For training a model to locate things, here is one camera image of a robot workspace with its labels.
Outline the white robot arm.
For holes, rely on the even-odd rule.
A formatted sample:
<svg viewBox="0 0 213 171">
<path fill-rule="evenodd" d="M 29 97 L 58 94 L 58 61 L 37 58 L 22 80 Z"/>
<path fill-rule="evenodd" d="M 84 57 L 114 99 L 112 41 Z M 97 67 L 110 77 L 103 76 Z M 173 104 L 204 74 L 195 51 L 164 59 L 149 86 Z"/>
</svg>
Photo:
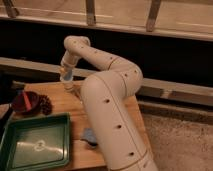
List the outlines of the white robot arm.
<svg viewBox="0 0 213 171">
<path fill-rule="evenodd" d="M 110 171 L 158 171 L 123 100 L 142 85 L 143 74 L 133 62 L 93 48 L 84 36 L 68 36 L 61 60 L 61 81 L 72 80 L 70 73 L 83 58 L 98 71 L 81 87 L 81 99 L 98 146 Z"/>
</svg>

